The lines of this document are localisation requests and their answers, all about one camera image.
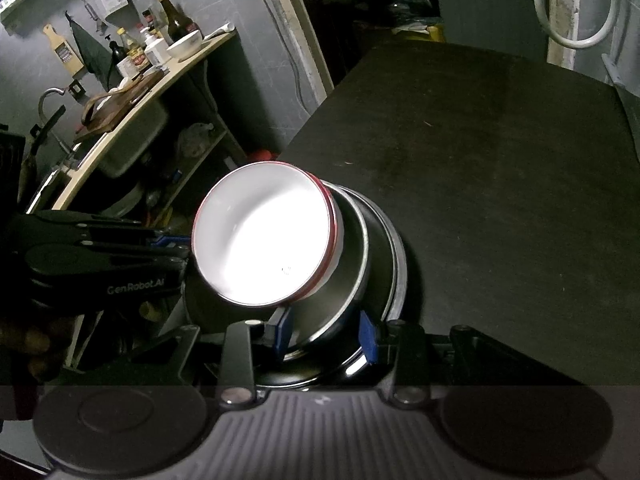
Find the white ceramic bowl front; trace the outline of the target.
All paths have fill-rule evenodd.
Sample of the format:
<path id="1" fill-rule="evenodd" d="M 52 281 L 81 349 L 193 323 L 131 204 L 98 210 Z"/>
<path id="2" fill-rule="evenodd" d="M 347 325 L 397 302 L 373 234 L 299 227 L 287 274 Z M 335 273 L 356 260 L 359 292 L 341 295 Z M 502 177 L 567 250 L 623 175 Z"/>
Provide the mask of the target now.
<path id="1" fill-rule="evenodd" d="M 344 248 L 344 221 L 340 207 L 326 184 L 311 172 L 307 172 L 307 176 L 320 188 L 326 199 L 330 217 L 329 241 L 326 254 L 318 270 L 314 272 L 314 276 L 294 297 L 294 301 L 306 299 L 322 289 L 337 269 Z"/>

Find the wooden counter shelf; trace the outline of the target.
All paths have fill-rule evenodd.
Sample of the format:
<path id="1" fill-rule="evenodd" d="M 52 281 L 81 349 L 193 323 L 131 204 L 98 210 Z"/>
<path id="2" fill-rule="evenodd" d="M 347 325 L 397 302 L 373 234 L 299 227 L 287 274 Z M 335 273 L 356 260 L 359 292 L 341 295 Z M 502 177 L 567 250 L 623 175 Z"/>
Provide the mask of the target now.
<path id="1" fill-rule="evenodd" d="M 134 86 L 138 92 L 133 98 L 125 100 L 126 110 L 115 110 L 117 119 L 113 127 L 77 143 L 73 153 L 81 150 L 87 153 L 77 164 L 66 162 L 56 170 L 42 186 L 40 196 L 55 182 L 65 184 L 53 205 L 52 210 L 64 210 L 85 184 L 90 174 L 104 162 L 110 167 L 107 174 L 112 178 L 121 176 L 155 139 L 157 133 L 166 124 L 167 114 L 160 110 L 157 100 L 173 84 L 186 76 L 189 70 L 204 62 L 215 50 L 236 36 L 235 32 L 221 32 L 202 42 L 189 56 L 170 58 L 168 62 L 153 73 L 146 74 Z"/>

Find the dark glass bottle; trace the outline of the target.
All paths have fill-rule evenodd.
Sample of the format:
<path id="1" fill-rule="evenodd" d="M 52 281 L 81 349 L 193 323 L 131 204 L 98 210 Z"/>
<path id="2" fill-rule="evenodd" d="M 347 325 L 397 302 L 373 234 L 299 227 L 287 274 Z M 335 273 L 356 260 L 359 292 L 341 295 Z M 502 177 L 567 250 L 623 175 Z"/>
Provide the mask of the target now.
<path id="1" fill-rule="evenodd" d="M 168 36 L 172 42 L 177 42 L 198 30 L 198 25 L 178 10 L 170 0 L 158 0 L 158 2 L 165 12 Z"/>

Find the wooden paddle on wall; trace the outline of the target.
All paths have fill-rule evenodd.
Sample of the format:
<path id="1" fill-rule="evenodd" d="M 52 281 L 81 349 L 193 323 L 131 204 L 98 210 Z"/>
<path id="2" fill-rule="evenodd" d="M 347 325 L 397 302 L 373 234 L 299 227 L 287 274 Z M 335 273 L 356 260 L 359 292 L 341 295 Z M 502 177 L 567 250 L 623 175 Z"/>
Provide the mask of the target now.
<path id="1" fill-rule="evenodd" d="M 45 24 L 42 29 L 44 36 L 49 40 L 50 48 L 58 60 L 73 78 L 81 78 L 85 75 L 86 66 L 72 45 L 56 32 L 51 24 Z"/>

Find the white ceramic bowl back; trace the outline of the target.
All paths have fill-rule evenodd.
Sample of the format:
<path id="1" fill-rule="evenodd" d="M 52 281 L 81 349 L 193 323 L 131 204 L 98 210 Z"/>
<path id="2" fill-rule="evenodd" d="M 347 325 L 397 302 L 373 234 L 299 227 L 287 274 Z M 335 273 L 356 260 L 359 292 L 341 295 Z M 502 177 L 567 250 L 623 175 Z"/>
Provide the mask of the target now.
<path id="1" fill-rule="evenodd" d="M 329 209 L 307 171 L 252 162 L 219 180 L 196 213 L 191 246 L 224 300 L 265 308 L 294 302 L 328 247 Z"/>

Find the white ceramic bowl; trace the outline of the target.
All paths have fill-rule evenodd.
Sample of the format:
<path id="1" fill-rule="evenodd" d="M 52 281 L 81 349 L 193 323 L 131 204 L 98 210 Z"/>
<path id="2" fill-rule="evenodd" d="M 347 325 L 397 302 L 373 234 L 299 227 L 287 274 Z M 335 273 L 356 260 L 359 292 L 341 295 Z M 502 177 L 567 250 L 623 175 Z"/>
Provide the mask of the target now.
<path id="1" fill-rule="evenodd" d="M 329 241 L 326 254 L 318 270 L 314 272 L 314 276 L 294 297 L 294 301 L 306 299 L 322 289 L 337 269 L 344 248 L 344 221 L 340 207 L 326 184 L 311 172 L 307 172 L 307 176 L 320 188 L 326 199 L 330 217 Z"/>
<path id="2" fill-rule="evenodd" d="M 329 209 L 307 171 L 252 162 L 219 180 L 196 213 L 191 246 L 224 300 L 265 308 L 294 302 L 328 247 Z"/>

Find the red capped jar on floor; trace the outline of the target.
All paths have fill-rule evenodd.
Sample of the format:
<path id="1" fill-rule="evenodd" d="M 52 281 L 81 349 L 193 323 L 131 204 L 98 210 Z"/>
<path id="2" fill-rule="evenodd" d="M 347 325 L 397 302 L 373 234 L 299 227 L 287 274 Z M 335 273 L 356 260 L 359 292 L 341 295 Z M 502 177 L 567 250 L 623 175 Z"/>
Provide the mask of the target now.
<path id="1" fill-rule="evenodd" d="M 248 162 L 272 162 L 278 159 L 279 154 L 269 150 L 258 150 L 247 156 Z"/>

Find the white pump bottle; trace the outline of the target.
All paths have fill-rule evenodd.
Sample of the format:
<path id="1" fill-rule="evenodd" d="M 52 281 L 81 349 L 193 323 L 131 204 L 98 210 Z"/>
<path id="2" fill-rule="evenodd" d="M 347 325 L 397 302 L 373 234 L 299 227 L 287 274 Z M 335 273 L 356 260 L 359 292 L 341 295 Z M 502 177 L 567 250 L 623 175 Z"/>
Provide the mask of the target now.
<path id="1" fill-rule="evenodd" d="M 145 42 L 144 54 L 151 64 L 153 66 L 165 65 L 170 60 L 166 40 L 151 32 L 147 27 L 143 27 L 141 33 Z"/>

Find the yellow bin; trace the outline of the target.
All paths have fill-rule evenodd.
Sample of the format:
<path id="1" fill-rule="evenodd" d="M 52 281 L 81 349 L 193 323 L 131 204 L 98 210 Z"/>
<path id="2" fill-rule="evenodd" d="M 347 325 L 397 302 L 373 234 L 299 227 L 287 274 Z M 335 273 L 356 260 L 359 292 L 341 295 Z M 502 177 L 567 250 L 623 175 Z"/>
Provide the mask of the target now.
<path id="1" fill-rule="evenodd" d="M 426 29 L 403 29 L 397 36 L 410 41 L 438 42 L 439 44 L 446 42 L 444 31 L 436 26 L 428 26 Z"/>

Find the deep steel bowl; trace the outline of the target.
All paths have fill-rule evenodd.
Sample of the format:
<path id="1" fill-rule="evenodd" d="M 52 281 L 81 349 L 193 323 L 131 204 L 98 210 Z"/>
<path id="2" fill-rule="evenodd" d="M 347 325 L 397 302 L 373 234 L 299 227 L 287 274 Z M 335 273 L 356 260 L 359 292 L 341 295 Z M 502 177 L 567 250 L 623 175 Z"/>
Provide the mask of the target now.
<path id="1" fill-rule="evenodd" d="M 331 192 L 343 219 L 343 250 L 331 277 L 311 296 L 291 307 L 292 336 L 288 358 L 296 359 L 312 344 L 332 338 L 345 324 L 352 303 L 363 294 L 370 266 L 370 236 L 366 220 L 355 201 L 337 185 L 323 185 Z M 240 321 L 265 322 L 273 307 L 241 307 L 218 296 L 201 277 L 194 263 L 184 276 L 186 315 L 206 334 L 221 334 Z"/>

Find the white bowl on counter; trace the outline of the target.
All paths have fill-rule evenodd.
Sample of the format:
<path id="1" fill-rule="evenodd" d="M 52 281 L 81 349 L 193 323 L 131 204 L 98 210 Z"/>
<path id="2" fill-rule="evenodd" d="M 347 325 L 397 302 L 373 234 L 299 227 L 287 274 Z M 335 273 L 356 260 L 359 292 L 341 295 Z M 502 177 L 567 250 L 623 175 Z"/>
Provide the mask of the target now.
<path id="1" fill-rule="evenodd" d="M 203 35 L 199 30 L 189 32 L 186 36 L 175 41 L 168 47 L 167 52 L 171 58 L 178 62 L 185 61 L 201 50 L 203 45 Z"/>

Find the steel plate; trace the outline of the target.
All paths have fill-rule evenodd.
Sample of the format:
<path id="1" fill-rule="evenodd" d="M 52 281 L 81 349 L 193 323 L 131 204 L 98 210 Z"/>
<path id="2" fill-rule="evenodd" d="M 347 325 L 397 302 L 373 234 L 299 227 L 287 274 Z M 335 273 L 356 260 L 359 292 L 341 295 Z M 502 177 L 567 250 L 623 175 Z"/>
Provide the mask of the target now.
<path id="1" fill-rule="evenodd" d="M 350 188 L 337 185 L 352 198 L 367 222 L 370 236 L 370 266 L 363 294 L 352 303 L 342 329 L 332 338 L 312 344 L 296 359 L 258 367 L 256 382 L 270 389 L 335 386 L 355 378 L 367 367 L 358 328 L 360 312 L 375 322 L 399 318 L 407 290 L 407 259 L 393 223 L 372 200 Z"/>

